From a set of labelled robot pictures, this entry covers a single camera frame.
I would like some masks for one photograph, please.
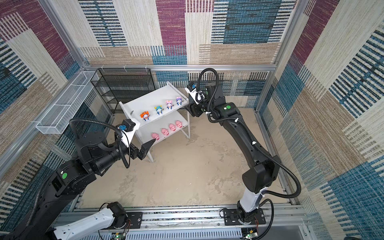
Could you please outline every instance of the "pink pig toy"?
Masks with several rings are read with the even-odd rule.
[[[176,131],[176,126],[173,125],[172,123],[169,124],[169,129],[172,131]]]
[[[178,127],[183,127],[183,124],[182,124],[179,120],[177,120],[177,121],[176,121],[176,126],[178,126]]]
[[[162,128],[162,129],[161,129],[161,133],[164,134],[165,136],[168,136],[168,135],[169,135],[168,130],[165,129],[165,128]]]
[[[156,139],[156,140],[159,140],[160,139],[160,137],[159,137],[159,135],[157,134],[157,133],[152,133],[152,138],[153,139]]]

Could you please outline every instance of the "beige floor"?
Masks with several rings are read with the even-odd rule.
[[[243,108],[241,113],[265,147],[253,109]],[[114,124],[122,119],[124,115],[117,114]],[[208,122],[206,116],[191,117],[190,125],[190,139],[179,131],[151,148],[154,163],[137,158],[126,169],[122,161],[116,162],[103,177],[98,176],[87,186],[81,207],[99,207],[113,201],[125,207],[237,203],[245,188],[242,174],[249,169],[241,150],[219,123]],[[140,147],[135,138],[133,143]],[[276,180],[269,190],[282,193],[280,182]],[[287,202],[268,197],[274,203]]]

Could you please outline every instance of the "toy figurine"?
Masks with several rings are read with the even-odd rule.
[[[176,131],[176,126],[173,125],[172,123],[169,124],[169,129],[172,131]]]
[[[161,115],[161,114],[163,114],[163,108],[161,107],[161,105],[160,106],[157,106],[157,107],[155,107],[155,109],[156,109],[156,112],[157,112],[157,114],[158,115]]]
[[[143,118],[144,121],[149,121],[149,112],[145,111],[140,114],[140,117]]]
[[[173,104],[172,100],[166,100],[167,109],[172,110]]]
[[[182,124],[179,120],[177,120],[177,121],[176,121],[176,126],[178,126],[178,127],[183,127],[183,124]]]
[[[161,129],[161,133],[164,134],[165,136],[168,136],[168,135],[169,135],[168,130],[165,129],[165,128],[162,128],[162,129]]]
[[[181,97],[177,97],[176,98],[176,104],[178,105],[178,106],[181,106],[181,103],[183,102],[183,99],[181,98]]]
[[[156,140],[159,140],[159,139],[160,139],[159,135],[158,135],[157,133],[155,133],[155,132],[152,133],[151,136],[152,136],[153,139],[156,139]]]

